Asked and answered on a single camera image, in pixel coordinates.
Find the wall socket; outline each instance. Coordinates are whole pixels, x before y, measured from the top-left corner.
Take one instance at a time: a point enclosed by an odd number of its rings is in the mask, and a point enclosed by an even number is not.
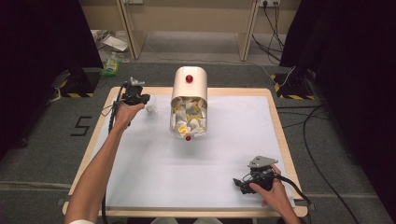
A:
[[[280,5],[280,0],[265,0],[267,1],[267,7],[275,7],[276,3],[279,6]],[[260,0],[260,7],[264,7],[264,0]]]

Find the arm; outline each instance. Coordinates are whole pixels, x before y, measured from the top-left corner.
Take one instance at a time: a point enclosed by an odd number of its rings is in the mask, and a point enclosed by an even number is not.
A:
[[[96,221],[122,134],[136,113],[143,108],[143,104],[119,104],[113,129],[76,185],[64,223],[68,224],[78,219]]]
[[[280,174],[280,170],[275,165],[271,166],[273,167],[275,173]],[[273,187],[269,191],[254,183],[250,183],[249,186],[264,198],[262,205],[265,206],[267,203],[270,204],[283,217],[286,223],[301,223],[300,219],[297,217],[293,208],[291,207],[288,195],[285,191],[285,186],[283,186],[279,179],[274,179]]]

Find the red ball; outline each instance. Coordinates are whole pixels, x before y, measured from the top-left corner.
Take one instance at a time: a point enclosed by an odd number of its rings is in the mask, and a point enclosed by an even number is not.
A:
[[[193,80],[192,75],[186,76],[186,81],[187,81],[188,83],[191,83],[192,80]]]

